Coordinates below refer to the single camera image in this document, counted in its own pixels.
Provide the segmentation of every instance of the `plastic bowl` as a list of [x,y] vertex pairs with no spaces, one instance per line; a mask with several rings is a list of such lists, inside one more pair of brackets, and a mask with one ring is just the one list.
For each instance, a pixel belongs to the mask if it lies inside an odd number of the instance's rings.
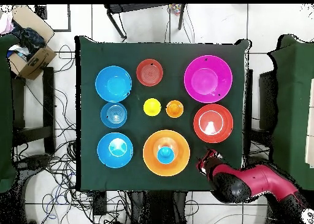
[[139,82],[145,86],[155,86],[163,78],[163,67],[154,59],[143,60],[136,69]]
[[[167,156],[169,147],[173,151],[174,159],[160,159],[158,155],[163,152]],[[159,176],[174,176],[182,172],[189,162],[190,148],[185,138],[172,130],[161,130],[153,133],[143,147],[143,159],[151,172]]]
[[106,134],[97,146],[98,158],[110,168],[120,168],[130,162],[133,145],[130,139],[121,133]]
[[218,104],[201,107],[194,117],[194,131],[207,143],[219,143],[227,139],[233,129],[231,113]]
[[101,109],[101,121],[108,128],[119,128],[126,122],[127,114],[126,108],[121,103],[108,102]]
[[228,64],[213,55],[194,59],[187,67],[184,85],[188,94],[202,103],[223,99],[232,84],[232,72]]
[[129,96],[132,79],[123,68],[109,66],[99,72],[95,87],[98,95],[105,101],[119,102]]

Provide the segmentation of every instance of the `red bowl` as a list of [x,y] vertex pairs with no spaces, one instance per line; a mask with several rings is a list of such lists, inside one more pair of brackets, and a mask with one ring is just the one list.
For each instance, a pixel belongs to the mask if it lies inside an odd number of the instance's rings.
[[163,68],[156,60],[146,59],[138,65],[136,76],[141,84],[149,87],[155,86],[163,77]]
[[196,135],[207,143],[219,143],[227,139],[233,129],[231,113],[218,104],[201,107],[194,117]]

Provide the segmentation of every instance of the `orange cup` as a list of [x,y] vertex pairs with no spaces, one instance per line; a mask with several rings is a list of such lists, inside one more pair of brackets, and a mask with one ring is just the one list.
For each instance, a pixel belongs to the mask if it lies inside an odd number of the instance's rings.
[[183,104],[180,101],[170,101],[166,106],[166,112],[170,118],[179,118],[183,113]]

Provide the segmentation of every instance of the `pink bowl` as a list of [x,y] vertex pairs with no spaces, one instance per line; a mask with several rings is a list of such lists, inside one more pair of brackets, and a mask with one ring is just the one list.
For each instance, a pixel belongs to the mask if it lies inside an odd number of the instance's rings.
[[232,72],[228,64],[213,55],[194,59],[184,74],[184,86],[189,95],[202,103],[223,99],[232,84]]

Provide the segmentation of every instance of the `floor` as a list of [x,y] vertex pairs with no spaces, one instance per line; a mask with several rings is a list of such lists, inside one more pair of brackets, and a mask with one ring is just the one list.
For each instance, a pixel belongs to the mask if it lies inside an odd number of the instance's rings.
[[[47,5],[48,18],[46,22],[55,30],[48,46],[57,56],[49,66],[55,70],[62,68],[67,62],[71,65],[74,57],[74,36],[88,36],[97,42],[121,42],[121,37],[109,21],[103,5],[73,5],[70,6],[71,15],[68,18],[67,5]],[[211,42],[214,44],[233,44],[239,39],[249,39],[252,47],[249,51],[249,68],[253,70],[253,119],[254,128],[259,128],[259,89],[258,77],[261,73],[272,70],[273,64],[266,55],[276,48],[277,40],[282,34],[295,34],[303,41],[314,39],[314,7],[310,4],[189,4],[188,13],[184,14],[184,29],[178,30],[178,16],[171,14],[171,42],[195,43]],[[118,15],[114,15],[120,26]],[[167,7],[155,7],[121,14],[124,30],[128,36],[126,42],[168,42],[169,28],[166,36],[166,26],[169,21]],[[27,81],[28,87],[38,99],[42,99],[42,80],[38,77],[34,81]],[[70,69],[55,74],[55,88],[66,93],[68,98],[66,117],[75,123],[75,65]],[[65,97],[56,91],[57,97],[65,103]],[[42,107],[36,101],[29,89],[25,92],[26,127],[42,126]],[[56,99],[55,107],[56,136],[62,129],[67,128],[61,102]],[[75,131],[65,130],[67,140],[76,138]],[[63,143],[64,136],[56,138],[56,144]],[[61,156],[66,149],[58,151]],[[30,143],[24,155],[44,153],[43,141]],[[46,216],[45,210],[50,210],[50,197],[57,184],[53,176],[47,172],[32,177],[26,190],[27,218],[40,223]],[[116,191],[108,192],[108,199],[117,195]],[[112,199],[108,210],[120,209],[117,205],[119,198]],[[250,204],[221,204],[209,192],[194,191],[188,193],[186,203],[186,220],[188,224],[264,224],[267,201],[260,197]],[[55,205],[50,217],[44,224],[60,224],[60,219],[67,214],[62,224],[92,224],[78,208],[60,200]],[[124,221],[125,213],[121,212],[118,219]]]

